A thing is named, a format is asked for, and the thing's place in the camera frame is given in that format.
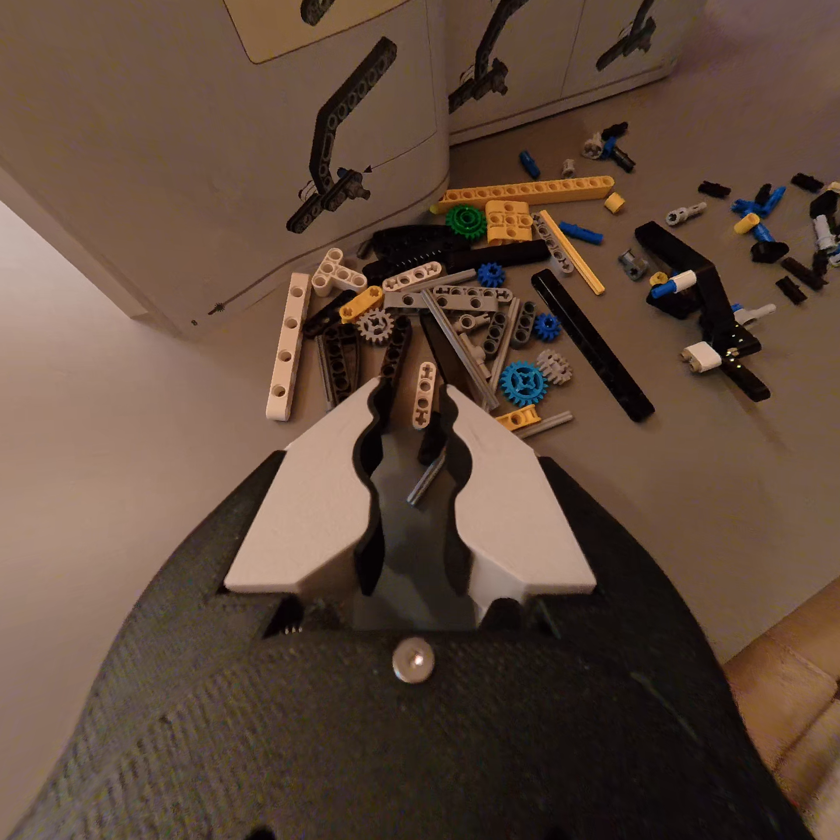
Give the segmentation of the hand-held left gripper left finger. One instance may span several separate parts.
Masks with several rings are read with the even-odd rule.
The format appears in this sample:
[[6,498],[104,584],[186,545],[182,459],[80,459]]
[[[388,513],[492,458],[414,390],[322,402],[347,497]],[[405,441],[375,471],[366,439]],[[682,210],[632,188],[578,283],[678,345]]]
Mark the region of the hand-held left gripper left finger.
[[282,452],[224,579],[228,590],[302,601],[375,591],[385,539],[371,478],[392,399],[391,381],[374,377]]

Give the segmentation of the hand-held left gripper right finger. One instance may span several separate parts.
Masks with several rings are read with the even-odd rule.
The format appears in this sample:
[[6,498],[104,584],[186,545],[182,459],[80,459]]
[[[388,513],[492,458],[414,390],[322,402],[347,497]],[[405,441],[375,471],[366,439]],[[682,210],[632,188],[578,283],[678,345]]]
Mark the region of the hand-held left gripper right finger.
[[454,481],[444,568],[476,620],[499,600],[591,594],[595,574],[532,448],[453,385],[443,390],[443,427]]

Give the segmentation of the short white lego beam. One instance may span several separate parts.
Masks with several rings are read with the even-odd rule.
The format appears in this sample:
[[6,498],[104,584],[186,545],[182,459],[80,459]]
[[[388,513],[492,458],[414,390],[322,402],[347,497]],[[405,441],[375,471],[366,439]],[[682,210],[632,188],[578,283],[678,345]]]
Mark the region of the short white lego beam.
[[431,422],[437,366],[426,361],[419,365],[413,404],[412,426],[417,431],[425,430]]

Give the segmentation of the pile of mixed lego pieces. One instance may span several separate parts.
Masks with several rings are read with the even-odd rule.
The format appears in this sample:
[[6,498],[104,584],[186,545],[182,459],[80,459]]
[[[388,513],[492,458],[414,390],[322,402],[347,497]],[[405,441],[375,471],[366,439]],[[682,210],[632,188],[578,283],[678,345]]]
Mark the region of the pile of mixed lego pieces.
[[330,411],[341,404],[358,387],[361,376],[360,346],[367,341],[384,345],[382,375],[397,382],[408,346],[411,313],[426,309],[422,298],[428,291],[445,312],[456,312],[454,330],[461,334],[487,325],[488,335],[479,348],[479,361],[501,357],[504,329],[511,316],[502,311],[512,306],[512,293],[502,286],[504,269],[521,265],[525,256],[549,256],[562,272],[575,270],[568,248],[571,240],[599,245],[603,237],[587,228],[566,223],[556,224],[546,211],[531,215],[532,241],[517,244],[519,252],[512,253],[513,245],[502,245],[507,255],[495,256],[497,247],[473,251],[482,262],[442,278],[443,265],[429,261],[383,279],[380,286],[367,287],[358,295],[341,291],[337,297],[310,316],[303,324],[303,336],[317,344],[322,381]]

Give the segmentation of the large blue lego gear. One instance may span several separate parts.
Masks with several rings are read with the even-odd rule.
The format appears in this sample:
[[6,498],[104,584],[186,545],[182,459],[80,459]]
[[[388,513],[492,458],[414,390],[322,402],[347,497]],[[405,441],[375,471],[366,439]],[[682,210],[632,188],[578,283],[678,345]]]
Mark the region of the large blue lego gear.
[[516,408],[540,403],[549,388],[539,368],[527,361],[508,364],[500,373],[499,386]]

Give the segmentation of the long white lego beam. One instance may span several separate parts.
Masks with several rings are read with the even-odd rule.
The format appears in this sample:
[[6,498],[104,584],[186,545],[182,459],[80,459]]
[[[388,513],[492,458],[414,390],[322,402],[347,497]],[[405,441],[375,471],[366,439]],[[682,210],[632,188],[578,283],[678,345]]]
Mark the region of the long white lego beam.
[[302,325],[308,316],[311,291],[309,274],[292,273],[266,405],[266,419],[270,421],[286,422],[291,415],[303,339]]

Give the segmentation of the long black lego beam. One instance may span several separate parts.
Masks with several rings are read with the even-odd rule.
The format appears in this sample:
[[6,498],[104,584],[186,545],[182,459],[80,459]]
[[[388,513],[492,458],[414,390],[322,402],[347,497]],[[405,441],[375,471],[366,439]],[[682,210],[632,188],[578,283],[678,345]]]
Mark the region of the long black lego beam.
[[531,285],[625,414],[638,424],[651,417],[655,407],[557,276],[543,269]]

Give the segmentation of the white angled lego beam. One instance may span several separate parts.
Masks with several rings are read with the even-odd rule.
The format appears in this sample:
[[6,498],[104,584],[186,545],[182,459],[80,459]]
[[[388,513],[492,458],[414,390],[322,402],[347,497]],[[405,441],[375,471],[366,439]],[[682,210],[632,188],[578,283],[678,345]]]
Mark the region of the white angled lego beam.
[[333,291],[350,291],[358,295],[368,287],[366,276],[343,263],[343,252],[332,247],[327,250],[318,269],[311,276],[311,287],[315,295],[327,297]]

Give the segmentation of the green lego gear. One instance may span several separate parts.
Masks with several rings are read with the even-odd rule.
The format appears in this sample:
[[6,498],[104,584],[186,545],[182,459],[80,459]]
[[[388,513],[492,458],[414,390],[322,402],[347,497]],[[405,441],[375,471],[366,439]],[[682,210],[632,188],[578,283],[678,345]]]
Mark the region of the green lego gear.
[[468,204],[457,204],[447,210],[445,224],[456,236],[475,242],[487,233],[487,217],[484,211]]

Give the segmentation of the long yellow lego beam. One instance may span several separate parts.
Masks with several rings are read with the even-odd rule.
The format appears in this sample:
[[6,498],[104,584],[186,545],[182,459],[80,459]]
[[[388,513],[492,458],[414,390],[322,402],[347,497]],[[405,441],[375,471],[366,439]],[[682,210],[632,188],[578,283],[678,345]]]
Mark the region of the long yellow lego beam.
[[614,186],[615,181],[611,176],[597,175],[449,189],[430,206],[429,212],[433,215],[443,215],[458,205],[484,209],[490,201],[520,202],[536,206],[591,201],[608,197]]

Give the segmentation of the scatter of small lego pins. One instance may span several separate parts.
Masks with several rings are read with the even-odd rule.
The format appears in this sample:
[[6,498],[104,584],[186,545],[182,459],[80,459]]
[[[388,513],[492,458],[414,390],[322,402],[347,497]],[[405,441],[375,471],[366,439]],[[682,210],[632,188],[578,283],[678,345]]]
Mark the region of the scatter of small lego pins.
[[[790,257],[787,244],[775,239],[765,223],[783,198],[786,192],[785,185],[774,187],[766,183],[752,200],[734,201],[731,210],[738,216],[738,222],[734,225],[733,232],[738,236],[753,236],[751,258],[754,263],[780,264],[809,288],[818,291],[826,284],[825,274],[828,268],[838,268],[839,265],[838,183],[826,185],[809,175],[797,173],[793,176],[791,184],[814,195],[809,207],[815,236],[815,254],[811,268],[802,266]],[[685,243],[670,232],[671,228],[685,221],[687,215],[688,209],[680,208],[668,215],[666,227],[654,222],[647,223],[637,227],[635,235],[647,252],[655,255],[675,272],[693,271],[699,275],[700,268],[696,268],[695,264],[706,263],[707,259],[689,255]]]

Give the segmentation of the open lego instruction booklet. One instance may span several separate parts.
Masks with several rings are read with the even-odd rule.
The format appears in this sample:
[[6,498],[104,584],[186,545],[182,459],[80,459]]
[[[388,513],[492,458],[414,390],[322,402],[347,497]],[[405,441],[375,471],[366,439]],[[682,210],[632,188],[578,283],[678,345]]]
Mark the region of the open lego instruction booklet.
[[5,1],[2,173],[196,334],[413,220],[453,144],[668,75],[705,2]]

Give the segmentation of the tan leather seat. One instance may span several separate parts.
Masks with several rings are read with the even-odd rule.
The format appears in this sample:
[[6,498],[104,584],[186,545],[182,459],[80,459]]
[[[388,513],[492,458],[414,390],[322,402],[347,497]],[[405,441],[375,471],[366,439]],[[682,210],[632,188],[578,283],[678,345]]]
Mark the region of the tan leather seat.
[[839,580],[724,666],[764,764],[815,838],[839,838]]

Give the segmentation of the black and blue pin cluster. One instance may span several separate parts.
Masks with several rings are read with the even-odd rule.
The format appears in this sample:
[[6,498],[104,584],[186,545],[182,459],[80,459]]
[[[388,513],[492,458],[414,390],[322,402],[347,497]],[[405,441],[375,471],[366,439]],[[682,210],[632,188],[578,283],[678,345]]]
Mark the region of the black and blue pin cluster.
[[583,143],[581,155],[591,161],[614,161],[624,172],[633,173],[635,161],[617,144],[627,130],[628,122],[622,121],[595,132]]

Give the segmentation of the yellow square lego frame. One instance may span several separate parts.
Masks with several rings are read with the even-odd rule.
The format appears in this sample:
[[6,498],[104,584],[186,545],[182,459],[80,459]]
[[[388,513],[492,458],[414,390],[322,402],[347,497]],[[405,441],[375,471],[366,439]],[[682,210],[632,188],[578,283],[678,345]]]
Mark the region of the yellow square lego frame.
[[532,217],[525,202],[511,199],[488,201],[485,206],[488,246],[532,241]]

